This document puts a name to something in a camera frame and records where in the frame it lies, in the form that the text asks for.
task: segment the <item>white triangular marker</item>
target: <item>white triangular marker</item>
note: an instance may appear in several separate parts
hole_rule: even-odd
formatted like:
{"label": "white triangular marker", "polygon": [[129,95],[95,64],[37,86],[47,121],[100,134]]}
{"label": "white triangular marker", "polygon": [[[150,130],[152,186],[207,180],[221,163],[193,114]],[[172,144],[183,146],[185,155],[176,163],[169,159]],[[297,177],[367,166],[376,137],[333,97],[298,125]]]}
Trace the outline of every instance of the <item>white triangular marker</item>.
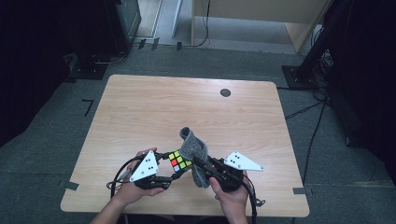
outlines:
{"label": "white triangular marker", "polygon": [[134,182],[141,178],[147,177],[149,175],[154,175],[158,173],[158,165],[155,160],[155,155],[153,151],[150,151],[148,155],[143,159],[134,173],[129,178],[129,181]]}
{"label": "white triangular marker", "polygon": [[242,155],[238,151],[231,153],[231,155],[224,160],[224,164],[237,170],[264,171],[264,167]]}

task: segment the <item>gray carpet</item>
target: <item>gray carpet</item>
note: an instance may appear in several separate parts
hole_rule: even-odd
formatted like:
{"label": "gray carpet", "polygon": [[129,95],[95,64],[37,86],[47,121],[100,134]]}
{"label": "gray carpet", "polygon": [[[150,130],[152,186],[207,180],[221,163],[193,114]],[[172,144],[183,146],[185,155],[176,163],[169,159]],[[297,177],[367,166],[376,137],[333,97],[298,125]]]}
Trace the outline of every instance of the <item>gray carpet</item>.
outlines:
{"label": "gray carpet", "polygon": [[[60,209],[61,180],[73,172],[95,109],[112,74],[273,81],[286,87],[281,65],[304,56],[221,49],[134,47],[111,64],[103,80],[62,84],[21,135],[0,148],[0,223],[88,223],[95,214]],[[284,114],[313,105],[311,91],[279,90]],[[94,100],[89,107],[82,99]],[[288,119],[300,173],[321,106]],[[306,172],[310,215],[294,223],[395,223],[396,190],[383,163],[364,148],[346,147],[341,124],[326,105]],[[178,217],[191,223],[195,217]],[[292,223],[290,217],[259,217],[258,223]]]}

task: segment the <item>rubik's cube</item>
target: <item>rubik's cube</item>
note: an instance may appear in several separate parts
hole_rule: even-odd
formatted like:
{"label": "rubik's cube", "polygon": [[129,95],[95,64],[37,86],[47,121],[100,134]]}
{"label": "rubik's cube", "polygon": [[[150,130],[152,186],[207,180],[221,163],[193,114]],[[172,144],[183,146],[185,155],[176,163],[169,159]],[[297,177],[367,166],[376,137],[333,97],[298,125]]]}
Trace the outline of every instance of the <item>rubik's cube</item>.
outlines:
{"label": "rubik's cube", "polygon": [[169,161],[171,162],[176,173],[189,170],[192,167],[192,162],[183,160],[178,151],[174,151],[169,154]]}

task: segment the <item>black pole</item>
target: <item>black pole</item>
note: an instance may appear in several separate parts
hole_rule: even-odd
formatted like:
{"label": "black pole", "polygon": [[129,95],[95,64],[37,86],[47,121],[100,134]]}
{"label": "black pole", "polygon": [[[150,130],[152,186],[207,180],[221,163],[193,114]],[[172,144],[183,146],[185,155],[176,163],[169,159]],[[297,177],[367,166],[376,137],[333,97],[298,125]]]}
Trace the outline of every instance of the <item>black pole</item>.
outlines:
{"label": "black pole", "polygon": [[290,89],[317,89],[318,87],[310,82],[311,74],[314,70],[317,59],[323,55],[327,46],[330,33],[334,26],[338,25],[341,16],[347,11],[352,0],[339,1],[329,22],[324,27],[312,49],[306,55],[300,66],[282,65],[283,74],[288,82]]}

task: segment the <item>human hand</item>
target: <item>human hand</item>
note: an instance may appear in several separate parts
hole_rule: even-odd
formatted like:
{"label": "human hand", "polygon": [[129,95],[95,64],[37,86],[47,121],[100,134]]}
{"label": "human hand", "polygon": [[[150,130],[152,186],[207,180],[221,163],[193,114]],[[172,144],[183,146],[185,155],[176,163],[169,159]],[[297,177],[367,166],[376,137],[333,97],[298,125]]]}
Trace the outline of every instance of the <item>human hand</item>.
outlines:
{"label": "human hand", "polygon": [[[139,151],[137,152],[136,156],[141,156],[143,154],[148,154],[150,151],[156,151],[157,148],[149,148],[144,151]],[[134,169],[134,167],[137,165],[137,161],[131,162],[127,166],[127,169]],[[125,177],[125,181],[129,181],[129,178],[131,175],[127,175]],[[117,193],[114,195],[113,199],[121,203],[123,206],[126,206],[130,203],[134,203],[141,199],[143,196],[154,196],[157,195],[161,192],[164,192],[163,188],[156,188],[156,189],[141,189],[137,187],[134,183],[123,183],[120,186],[120,189],[117,191]]]}
{"label": "human hand", "polygon": [[241,186],[234,192],[224,192],[221,189],[219,181],[215,177],[210,177],[209,182],[213,191],[216,193],[215,199],[220,201],[221,209],[228,221],[231,224],[248,223],[246,216],[246,206],[248,201],[247,190]]}

